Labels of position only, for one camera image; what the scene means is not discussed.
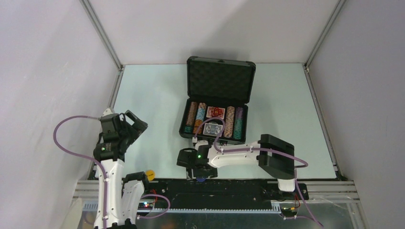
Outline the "yellow big blind button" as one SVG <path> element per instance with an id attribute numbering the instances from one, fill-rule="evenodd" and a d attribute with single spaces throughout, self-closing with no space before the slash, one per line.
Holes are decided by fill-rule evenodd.
<path id="1" fill-rule="evenodd" d="M 149 182 L 151 182 L 151 181 L 153 181 L 155 179 L 155 172 L 153 170 L 145 171 L 145 175 L 146 175 Z"/>

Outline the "black poker case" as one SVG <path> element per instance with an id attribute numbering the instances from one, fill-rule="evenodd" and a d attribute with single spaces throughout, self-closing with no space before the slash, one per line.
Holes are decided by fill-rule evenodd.
<path id="1" fill-rule="evenodd" d="M 187 95 L 186 105 L 182 115 L 179 134 L 183 138 L 191 139 L 197 136 L 199 140 L 212 142 L 216 136 L 203 135 L 205 123 L 217 123 L 225 127 L 227 107 L 243 108 L 242 138 L 219 138 L 220 143 L 243 144 L 246 141 L 247 114 L 252 92 L 256 64 L 251 61 L 236 61 L 191 56 L 186 61 L 187 70 Z M 184 127 L 191 102 L 206 103 L 208 106 L 225 108 L 224 119 L 218 117 L 207 118 L 207 108 L 204 121 L 198 127 L 200 134 L 185 133 Z"/>

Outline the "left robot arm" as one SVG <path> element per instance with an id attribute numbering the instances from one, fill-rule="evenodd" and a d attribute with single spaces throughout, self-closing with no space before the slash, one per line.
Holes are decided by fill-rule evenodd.
<path id="1" fill-rule="evenodd" d="M 93 150 L 99 173 L 95 229 L 134 229 L 138 205 L 151 192 L 145 172 L 123 175 L 127 149 L 148 128 L 131 111 L 106 109 L 99 118 L 102 131 Z"/>

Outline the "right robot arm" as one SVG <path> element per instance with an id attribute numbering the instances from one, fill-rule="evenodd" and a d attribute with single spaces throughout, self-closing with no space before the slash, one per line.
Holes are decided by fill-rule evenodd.
<path id="1" fill-rule="evenodd" d="M 206 140 L 193 140 L 193 148 L 179 151 L 177 165 L 190 169 L 197 179 L 215 178 L 217 169 L 225 166 L 254 165 L 278 182 L 278 194 L 291 199 L 297 193 L 295 184 L 295 147 L 269 134 L 253 143 L 220 146 Z"/>

